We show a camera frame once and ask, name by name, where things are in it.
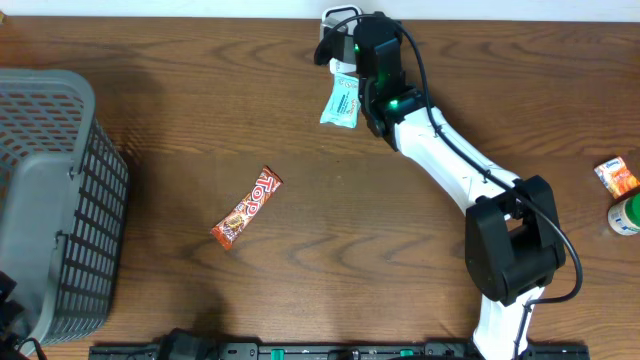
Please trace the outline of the orange Kleenex tissue pack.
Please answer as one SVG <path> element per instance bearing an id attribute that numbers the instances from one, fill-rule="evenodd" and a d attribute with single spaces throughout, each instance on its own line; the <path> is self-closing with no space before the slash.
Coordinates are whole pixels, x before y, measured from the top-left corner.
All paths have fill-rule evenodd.
<path id="1" fill-rule="evenodd" d="M 639 180 L 631 173 L 621 157 L 615 157 L 596 166 L 594 172 L 615 199 L 639 186 Z"/>

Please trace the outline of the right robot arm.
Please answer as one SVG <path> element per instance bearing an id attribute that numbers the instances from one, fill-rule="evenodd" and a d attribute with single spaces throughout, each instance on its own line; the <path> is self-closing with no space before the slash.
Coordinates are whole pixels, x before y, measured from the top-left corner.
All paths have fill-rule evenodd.
<path id="1" fill-rule="evenodd" d="M 369 129 L 423 168 L 465 217 L 465 265 L 482 294 L 467 356 L 535 355 L 526 340 L 534 308 L 573 299 L 583 283 L 550 184 L 491 161 L 453 129 L 426 80 L 419 86 L 407 82 L 401 47 L 419 47 L 401 22 L 382 12 L 358 14 L 337 30 L 356 67 Z"/>

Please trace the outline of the teal wet wipes pack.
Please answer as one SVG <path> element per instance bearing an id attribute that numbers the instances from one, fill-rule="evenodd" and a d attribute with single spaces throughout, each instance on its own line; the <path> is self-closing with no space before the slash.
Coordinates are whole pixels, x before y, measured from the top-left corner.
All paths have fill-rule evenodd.
<path id="1" fill-rule="evenodd" d="M 357 126 L 360 102 L 359 81 L 346 74 L 335 74 L 329 100 L 322 112 L 320 122 L 353 129 Z"/>

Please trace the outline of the red Top chocolate bar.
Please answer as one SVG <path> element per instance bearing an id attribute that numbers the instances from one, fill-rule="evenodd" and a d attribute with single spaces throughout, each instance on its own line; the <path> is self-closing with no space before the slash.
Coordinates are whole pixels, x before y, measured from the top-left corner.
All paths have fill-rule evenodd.
<path id="1" fill-rule="evenodd" d="M 281 178 L 268 166 L 264 166 L 251 191 L 211 229 L 210 234 L 225 250 L 230 250 L 239 235 L 281 185 Z"/>

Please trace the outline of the green lid jar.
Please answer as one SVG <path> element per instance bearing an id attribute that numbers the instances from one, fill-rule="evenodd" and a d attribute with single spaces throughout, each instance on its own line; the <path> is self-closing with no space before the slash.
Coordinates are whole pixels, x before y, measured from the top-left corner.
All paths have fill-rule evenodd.
<path id="1" fill-rule="evenodd" d="M 616 233 L 632 236 L 640 232 L 639 201 L 639 195 L 634 195 L 609 209 L 608 222 Z"/>

